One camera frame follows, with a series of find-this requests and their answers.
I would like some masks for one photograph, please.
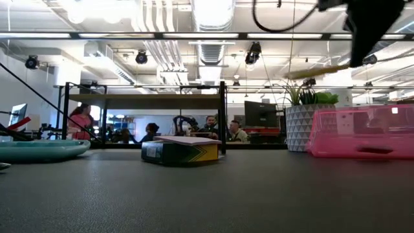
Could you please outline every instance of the teal plate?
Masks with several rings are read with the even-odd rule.
[[[35,140],[0,142],[0,162],[43,162],[73,159],[85,153],[88,140]]]

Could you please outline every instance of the potted plant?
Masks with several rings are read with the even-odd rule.
[[[283,86],[290,95],[292,107],[286,108],[287,147],[289,151],[305,151],[312,130],[315,110],[334,108],[338,102],[338,95],[331,93],[315,93],[313,89],[301,86],[292,86],[287,83]]]

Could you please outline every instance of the gray table surface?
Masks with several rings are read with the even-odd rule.
[[[0,232],[414,232],[414,161],[228,151],[195,168],[139,150],[0,173]]]

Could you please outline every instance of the pink shirt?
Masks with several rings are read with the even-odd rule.
[[[73,121],[75,121],[76,123],[78,123],[80,126],[84,127],[84,128],[86,128],[87,126],[90,126],[91,123],[92,123],[91,119],[88,116],[85,116],[85,115],[82,115],[82,114],[71,116],[71,119]],[[72,121],[69,121],[69,127],[80,129],[80,127],[77,126]],[[91,139],[91,136],[87,132],[81,131],[81,132],[73,133],[72,138],[73,139],[89,140],[89,139]]]

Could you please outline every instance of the green plant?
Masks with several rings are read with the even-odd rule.
[[[312,89],[302,89],[299,93],[299,99],[303,105],[318,103],[318,95]]]
[[[284,81],[286,85],[284,86],[279,85],[279,84],[276,84],[276,85],[284,88],[284,90],[289,94],[290,99],[285,98],[285,97],[282,97],[282,98],[288,100],[290,104],[292,104],[292,106],[300,105],[300,92],[303,86],[289,85],[289,83],[287,83],[285,80],[282,80],[282,81]]]
[[[336,104],[338,103],[338,95],[331,93],[316,93],[318,104]]]

